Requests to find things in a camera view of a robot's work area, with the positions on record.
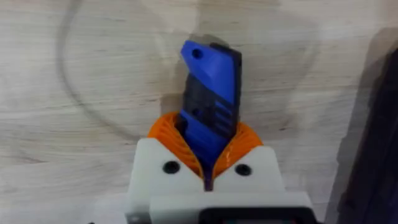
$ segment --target screw hole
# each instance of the screw hole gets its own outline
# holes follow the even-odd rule
[[[200,114],[200,110],[198,108],[195,108],[195,109],[192,110],[192,114],[194,116],[198,116]]]
[[[203,57],[203,52],[199,49],[193,49],[192,56],[196,59],[201,59]]]
[[[180,164],[176,161],[168,161],[163,165],[166,174],[175,174],[180,170]]]
[[[235,167],[235,172],[241,176],[251,175],[251,168],[246,164],[239,164]]]

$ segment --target black object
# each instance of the black object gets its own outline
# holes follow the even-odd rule
[[[199,214],[199,224],[222,224],[229,220],[292,221],[294,224],[317,224],[310,208],[207,208]]]
[[[180,164],[176,161],[168,161],[163,165],[166,174],[175,174],[180,170]]]
[[[235,167],[235,172],[242,176],[248,176],[251,174],[251,168],[246,164],[239,164]]]
[[[398,50],[385,68],[339,224],[398,223]]]

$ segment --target wooden surface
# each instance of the wooden surface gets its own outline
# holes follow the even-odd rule
[[[85,0],[62,77],[70,5],[0,2],[1,224],[122,223],[136,141],[178,108],[179,50],[214,38],[243,53],[241,120],[275,149],[287,188],[334,222],[398,1]]]

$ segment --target blue plastic piece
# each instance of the blue plastic piece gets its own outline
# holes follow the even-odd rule
[[[194,50],[201,52],[200,58],[194,56]],[[231,104],[234,103],[235,74],[234,62],[230,55],[191,40],[185,42],[181,55],[191,75],[199,79],[209,90]]]
[[[180,111],[186,121],[182,134],[209,179],[218,156],[236,131],[240,95],[236,62],[228,51],[190,40],[181,54],[190,72]]]

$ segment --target hole in blue part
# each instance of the hole in blue part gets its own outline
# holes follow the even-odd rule
[[[193,49],[192,56],[196,59],[201,59],[203,57],[203,52],[199,49]]]
[[[200,115],[200,110],[198,108],[193,109],[192,114],[194,116],[199,116]]]

